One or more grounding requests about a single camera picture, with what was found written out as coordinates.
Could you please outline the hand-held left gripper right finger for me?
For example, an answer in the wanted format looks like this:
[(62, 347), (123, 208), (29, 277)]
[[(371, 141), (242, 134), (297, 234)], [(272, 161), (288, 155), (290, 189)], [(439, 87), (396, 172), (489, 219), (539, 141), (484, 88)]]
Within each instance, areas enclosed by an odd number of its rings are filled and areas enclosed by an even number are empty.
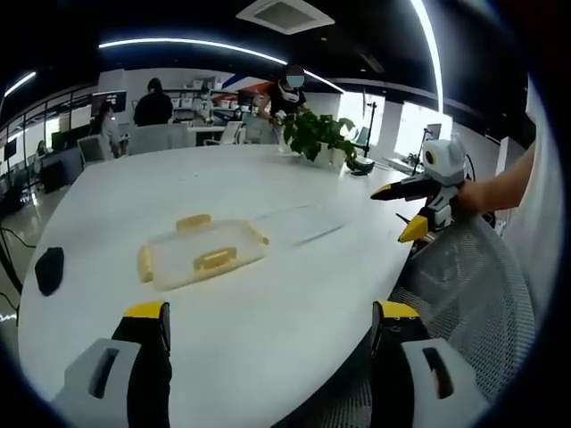
[(389, 300), (372, 306), (371, 425), (471, 427), (480, 416), (472, 366), (419, 313)]

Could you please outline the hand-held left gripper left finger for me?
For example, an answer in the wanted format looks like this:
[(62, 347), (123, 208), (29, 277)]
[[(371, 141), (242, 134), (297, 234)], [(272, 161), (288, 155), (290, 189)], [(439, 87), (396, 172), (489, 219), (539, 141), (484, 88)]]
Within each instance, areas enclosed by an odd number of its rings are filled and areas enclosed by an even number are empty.
[(137, 304), (64, 372), (52, 405), (73, 427), (169, 427), (170, 305)]

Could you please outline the person's right hand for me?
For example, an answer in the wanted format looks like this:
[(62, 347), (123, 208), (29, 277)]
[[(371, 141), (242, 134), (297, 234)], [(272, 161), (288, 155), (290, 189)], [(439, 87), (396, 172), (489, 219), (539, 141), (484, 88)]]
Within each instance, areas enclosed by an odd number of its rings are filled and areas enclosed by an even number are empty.
[(472, 180), (464, 181), (459, 187), (451, 206), (455, 214), (463, 217), (472, 217), (494, 211), (490, 199), (489, 183)]

